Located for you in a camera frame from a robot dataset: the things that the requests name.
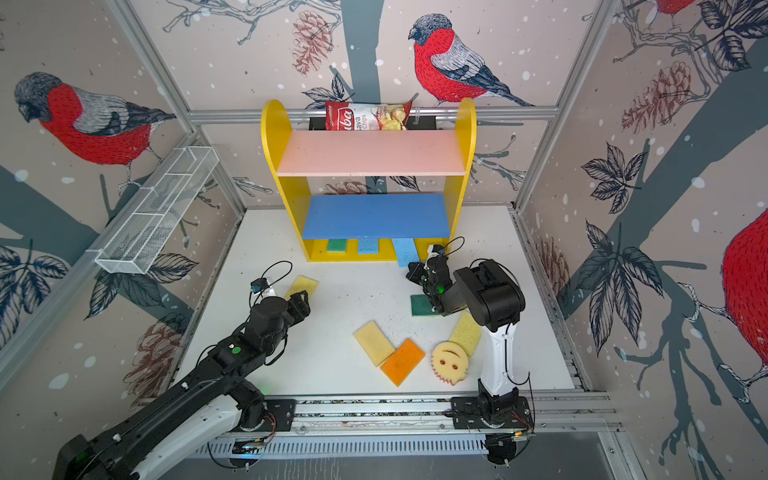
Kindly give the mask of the dark green sponge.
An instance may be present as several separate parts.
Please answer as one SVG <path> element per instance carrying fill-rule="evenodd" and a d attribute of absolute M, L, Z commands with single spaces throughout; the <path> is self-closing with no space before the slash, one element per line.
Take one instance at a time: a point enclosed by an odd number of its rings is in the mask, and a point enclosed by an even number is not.
<path fill-rule="evenodd" d="M 433 306 L 426 295 L 410 296 L 411 315 L 414 317 L 426 317 L 435 315 Z"/>

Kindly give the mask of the blue sponge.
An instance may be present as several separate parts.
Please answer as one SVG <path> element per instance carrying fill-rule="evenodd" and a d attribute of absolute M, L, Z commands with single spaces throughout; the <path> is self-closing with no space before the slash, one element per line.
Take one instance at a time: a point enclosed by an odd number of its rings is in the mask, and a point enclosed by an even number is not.
<path fill-rule="evenodd" d="M 364 238 L 358 240 L 359 255 L 377 255 L 379 253 L 379 240 Z"/>
<path fill-rule="evenodd" d="M 412 238 L 394 238 L 392 243 L 400 268 L 407 268 L 410 263 L 420 261 L 415 241 Z"/>

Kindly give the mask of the pale yellow sponge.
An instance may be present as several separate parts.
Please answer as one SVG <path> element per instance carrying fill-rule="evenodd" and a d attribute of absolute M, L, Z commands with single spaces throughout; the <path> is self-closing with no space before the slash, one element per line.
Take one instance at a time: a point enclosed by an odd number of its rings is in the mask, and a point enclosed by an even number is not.
<path fill-rule="evenodd" d="M 375 367 L 381 366 L 395 352 L 375 321 L 363 325 L 353 336 Z"/>

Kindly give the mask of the orange sponge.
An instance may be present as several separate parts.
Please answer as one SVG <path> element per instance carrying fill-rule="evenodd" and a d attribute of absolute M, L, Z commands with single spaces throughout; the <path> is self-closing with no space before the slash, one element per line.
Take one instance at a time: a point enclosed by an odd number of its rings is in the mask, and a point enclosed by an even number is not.
<path fill-rule="evenodd" d="M 424 358 L 424 351 L 411 339 L 406 339 L 382 363 L 380 369 L 395 386 L 399 387 Z"/>

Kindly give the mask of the light green sponge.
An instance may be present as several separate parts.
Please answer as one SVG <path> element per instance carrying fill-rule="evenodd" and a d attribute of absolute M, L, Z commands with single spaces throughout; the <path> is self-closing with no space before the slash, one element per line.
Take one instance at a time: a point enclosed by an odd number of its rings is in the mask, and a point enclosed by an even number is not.
<path fill-rule="evenodd" d="M 346 239 L 331 239 L 328 241 L 326 246 L 326 251 L 329 253 L 339 253 L 343 254 L 347 250 L 347 240 Z"/>

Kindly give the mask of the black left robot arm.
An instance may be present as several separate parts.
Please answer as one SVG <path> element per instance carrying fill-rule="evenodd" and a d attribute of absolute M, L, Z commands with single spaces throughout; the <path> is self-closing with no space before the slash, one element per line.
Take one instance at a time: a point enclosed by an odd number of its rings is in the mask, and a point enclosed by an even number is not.
<path fill-rule="evenodd" d="M 77 435 L 58 452 L 55 479 L 157 479 L 198 448 L 231 432 L 290 428 L 295 404 L 268 402 L 249 375 L 279 359 L 288 331 L 311 312 L 310 295 L 266 297 L 245 322 L 148 406 L 91 440 Z"/>

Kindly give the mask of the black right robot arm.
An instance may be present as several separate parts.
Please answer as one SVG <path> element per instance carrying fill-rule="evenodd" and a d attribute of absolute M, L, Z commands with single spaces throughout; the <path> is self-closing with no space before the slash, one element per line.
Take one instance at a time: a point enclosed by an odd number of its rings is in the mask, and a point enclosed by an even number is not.
<path fill-rule="evenodd" d="M 481 329 L 483 354 L 475 410 L 491 428 L 515 426 L 531 432 L 533 408 L 514 380 L 513 342 L 526 300 L 514 275 L 493 259 L 480 258 L 451 271 L 439 245 L 426 261 L 410 262 L 406 278 L 419 285 L 431 310 L 442 316 L 468 312 Z"/>

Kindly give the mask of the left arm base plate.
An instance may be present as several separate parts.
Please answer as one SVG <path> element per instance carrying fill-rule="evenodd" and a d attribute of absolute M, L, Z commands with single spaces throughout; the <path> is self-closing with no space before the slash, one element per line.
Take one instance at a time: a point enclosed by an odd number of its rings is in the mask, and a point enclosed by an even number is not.
<path fill-rule="evenodd" d="M 294 399 L 267 398 L 246 407 L 235 432 L 289 432 L 292 428 L 297 402 Z"/>

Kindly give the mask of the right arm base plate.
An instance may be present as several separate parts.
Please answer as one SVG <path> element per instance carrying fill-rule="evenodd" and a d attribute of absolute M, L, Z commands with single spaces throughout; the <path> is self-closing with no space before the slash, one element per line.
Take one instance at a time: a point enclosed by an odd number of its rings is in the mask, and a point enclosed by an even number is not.
<path fill-rule="evenodd" d="M 525 397 L 501 409 L 483 406 L 478 397 L 452 397 L 450 415 L 457 430 L 516 429 L 530 430 L 534 426 L 533 410 Z"/>

